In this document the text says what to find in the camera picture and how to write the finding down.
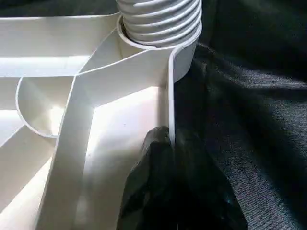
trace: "dark cloth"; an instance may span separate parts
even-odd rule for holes
[[[199,138],[167,127],[148,132],[125,184],[117,230],[247,230],[232,187]]]
[[[203,7],[192,68],[175,84],[177,127],[202,138],[250,230],[307,229],[307,2]]]

